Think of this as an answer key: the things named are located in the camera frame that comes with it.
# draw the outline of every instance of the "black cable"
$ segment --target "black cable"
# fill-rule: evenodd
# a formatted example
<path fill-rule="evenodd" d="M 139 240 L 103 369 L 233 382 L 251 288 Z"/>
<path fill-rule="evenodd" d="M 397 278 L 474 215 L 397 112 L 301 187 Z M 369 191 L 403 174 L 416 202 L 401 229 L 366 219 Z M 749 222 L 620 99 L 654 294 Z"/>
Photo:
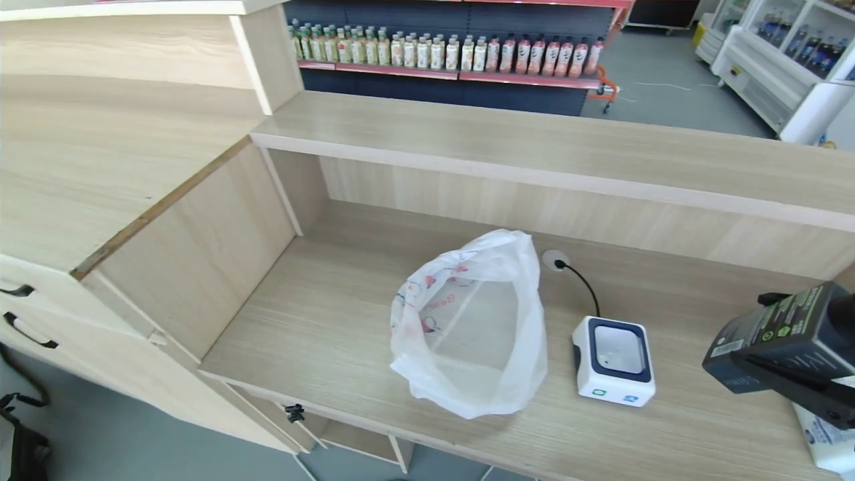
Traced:
<path fill-rule="evenodd" d="M 30 406 L 35 407 L 45 407 L 50 404 L 50 395 L 48 394 L 48 390 L 44 388 L 44 386 L 36 380 L 35 377 L 32 376 L 23 366 L 18 364 L 18 361 L 12 357 L 12 354 L 9 352 L 9 348 L 6 347 L 5 344 L 0 342 L 0 358 L 3 358 L 3 362 L 5 362 L 9 367 L 11 367 L 15 372 L 21 375 L 24 379 L 26 379 L 37 391 L 38 391 L 38 399 L 30 397 L 28 395 L 22 395 L 19 393 L 13 393 L 12 395 L 6 395 L 3 398 L 3 401 L 6 404 L 11 402 L 11 399 L 6 399 L 7 397 L 13 396 L 18 399 L 18 401 L 29 404 Z"/>
<path fill-rule="evenodd" d="M 589 284 L 587 282 L 587 279 L 582 274 L 580 274 L 578 270 L 573 269 L 572 267 L 570 267 L 566 262 L 562 261 L 561 259 L 555 261 L 555 266 L 558 267 L 558 269 L 570 269 L 570 270 L 572 270 L 573 273 L 576 274 L 577 276 L 579 276 L 579 278 L 585 283 L 585 286 L 588 288 L 588 292 L 590 292 L 591 297 L 593 297 L 593 305 L 597 309 L 597 317 L 599 318 L 600 317 L 600 315 L 599 315 L 599 301 L 597 300 L 597 295 L 593 293 L 593 288 L 591 287 L 591 284 Z"/>

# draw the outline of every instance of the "barcode label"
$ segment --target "barcode label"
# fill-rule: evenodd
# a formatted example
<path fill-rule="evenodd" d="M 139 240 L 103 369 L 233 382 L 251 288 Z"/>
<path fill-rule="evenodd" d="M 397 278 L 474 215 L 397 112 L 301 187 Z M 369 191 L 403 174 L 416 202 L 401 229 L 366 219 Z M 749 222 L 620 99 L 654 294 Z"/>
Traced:
<path fill-rule="evenodd" d="M 739 351 L 742 348 L 743 341 L 744 339 L 739 339 L 738 341 L 728 342 L 724 346 L 716 347 L 712 350 L 712 354 L 710 354 L 710 357 L 714 358 L 722 354 L 727 354 L 731 351 Z"/>

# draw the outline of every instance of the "juice bottle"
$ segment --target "juice bottle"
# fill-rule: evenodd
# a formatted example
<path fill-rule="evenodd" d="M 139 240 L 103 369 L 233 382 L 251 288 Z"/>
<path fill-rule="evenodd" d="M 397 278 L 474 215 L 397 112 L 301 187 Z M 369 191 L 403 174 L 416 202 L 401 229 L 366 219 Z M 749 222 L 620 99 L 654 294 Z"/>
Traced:
<path fill-rule="evenodd" d="M 374 30 L 369 27 L 365 33 L 365 62 L 369 65 L 377 65 L 377 39 L 374 38 Z"/>
<path fill-rule="evenodd" d="M 493 35 L 490 43 L 486 46 L 486 63 L 484 70 L 486 72 L 495 73 L 498 70 L 498 53 L 502 50 L 502 45 L 498 42 L 498 35 Z"/>
<path fill-rule="evenodd" d="M 528 74 L 540 75 L 540 64 L 543 62 L 543 52 L 546 50 L 546 41 L 540 35 L 532 45 L 531 58 L 528 60 Z"/>
<path fill-rule="evenodd" d="M 354 63 L 365 63 L 365 47 L 359 41 L 359 31 L 354 28 L 351 30 L 351 60 Z"/>
<path fill-rule="evenodd" d="M 457 39 L 449 39 L 445 47 L 445 70 L 457 70 L 457 56 L 460 55 L 460 45 Z"/>
<path fill-rule="evenodd" d="M 597 41 L 591 45 L 591 51 L 588 52 L 588 60 L 585 62 L 585 75 L 594 75 L 597 73 L 597 62 L 599 62 L 599 54 L 603 51 L 603 38 L 597 37 Z"/>
<path fill-rule="evenodd" d="M 558 61 L 558 52 L 561 51 L 561 39 L 556 35 L 552 37 L 552 41 L 546 46 L 546 53 L 543 61 L 543 75 L 552 77 L 555 74 L 555 62 Z"/>
<path fill-rule="evenodd" d="M 339 47 L 335 38 L 335 30 L 331 27 L 324 27 L 323 52 L 327 57 L 327 62 L 339 61 Z"/>
<path fill-rule="evenodd" d="M 311 60 L 313 58 L 311 37 L 309 35 L 309 29 L 306 27 L 300 29 L 300 47 L 303 49 L 303 58 Z"/>
<path fill-rule="evenodd" d="M 344 28 L 339 29 L 339 41 L 336 44 L 339 47 L 339 62 L 351 62 L 351 38 Z"/>
<path fill-rule="evenodd" d="M 327 56 L 324 53 L 324 43 L 326 43 L 327 39 L 321 35 L 321 26 L 315 25 L 312 27 L 312 38 L 310 40 L 312 45 L 312 57 L 319 62 L 325 62 L 327 60 Z"/>
<path fill-rule="evenodd" d="M 389 65 L 392 60 L 392 46 L 386 38 L 386 30 L 380 30 L 380 41 L 377 42 L 377 60 L 380 65 Z"/>
<path fill-rule="evenodd" d="M 528 35 L 523 35 L 519 46 L 516 48 L 516 69 L 518 74 L 525 74 L 528 69 L 528 55 L 531 54 L 532 43 Z"/>
<path fill-rule="evenodd" d="M 502 44 L 502 61 L 498 65 L 498 71 L 509 74 L 514 66 L 514 50 L 516 50 L 516 38 L 513 33 L 508 33 L 508 38 Z"/>
<path fill-rule="evenodd" d="M 587 57 L 587 38 L 582 37 L 582 41 L 576 46 L 573 52 L 573 62 L 570 63 L 570 73 L 567 76 L 571 79 L 578 79 L 582 75 L 582 66 L 585 65 Z"/>
<path fill-rule="evenodd" d="M 294 55 L 297 56 L 297 60 L 303 60 L 303 47 L 300 45 L 300 36 L 294 32 L 294 27 L 288 26 L 288 35 L 291 36 L 291 47 L 294 48 Z"/>
<path fill-rule="evenodd" d="M 555 64 L 555 76 L 564 77 L 567 75 L 567 70 L 570 67 L 570 62 L 573 60 L 573 37 L 567 37 L 567 40 L 561 44 L 561 50 L 558 52 L 558 62 Z"/>
<path fill-rule="evenodd" d="M 410 35 L 404 41 L 404 66 L 406 68 L 416 67 L 416 44 Z"/>
<path fill-rule="evenodd" d="M 404 65 L 404 41 L 397 33 L 392 35 L 392 44 L 389 45 L 390 53 L 392 54 L 392 66 L 401 67 Z"/>
<path fill-rule="evenodd" d="M 472 70 L 472 56 L 475 46 L 472 45 L 472 39 L 463 41 L 463 48 L 460 50 L 460 71 L 469 72 Z"/>
<path fill-rule="evenodd" d="M 478 45 L 475 46 L 475 59 L 472 61 L 472 70 L 475 72 L 483 72 L 486 64 L 486 42 L 484 39 L 478 39 Z"/>
<path fill-rule="evenodd" d="M 430 44 L 430 68 L 433 70 L 442 70 L 445 66 L 445 49 L 440 42 L 439 37 L 434 37 Z"/>
<path fill-rule="evenodd" d="M 428 58 L 430 56 L 430 46 L 425 42 L 425 38 L 422 37 L 419 39 L 419 43 L 416 46 L 416 54 L 418 57 L 416 58 L 416 66 L 418 68 L 427 68 L 428 67 Z"/>

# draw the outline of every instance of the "display fridge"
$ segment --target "display fridge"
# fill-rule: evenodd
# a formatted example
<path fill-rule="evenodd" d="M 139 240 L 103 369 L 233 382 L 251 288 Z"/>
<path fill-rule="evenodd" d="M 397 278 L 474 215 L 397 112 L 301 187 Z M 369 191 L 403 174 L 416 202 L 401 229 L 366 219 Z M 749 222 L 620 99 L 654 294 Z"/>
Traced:
<path fill-rule="evenodd" d="M 781 140 L 816 144 L 852 97 L 855 0 L 751 0 L 713 74 Z"/>
<path fill-rule="evenodd" d="M 704 62 L 712 63 L 718 55 L 718 51 L 722 49 L 724 39 L 730 33 L 730 27 L 738 24 L 742 20 L 742 15 L 746 12 L 748 0 L 723 0 L 718 4 L 718 9 L 712 17 L 710 25 L 704 25 L 706 31 L 701 37 L 698 48 L 695 49 L 697 54 Z"/>

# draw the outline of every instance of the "white box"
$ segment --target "white box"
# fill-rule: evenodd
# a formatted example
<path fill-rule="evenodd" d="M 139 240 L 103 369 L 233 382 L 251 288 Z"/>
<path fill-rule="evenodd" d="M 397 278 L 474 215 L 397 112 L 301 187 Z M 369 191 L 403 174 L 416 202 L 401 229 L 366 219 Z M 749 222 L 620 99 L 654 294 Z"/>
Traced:
<path fill-rule="evenodd" d="M 579 395 L 632 407 L 656 394 L 647 331 L 640 324 L 588 316 L 573 331 Z"/>

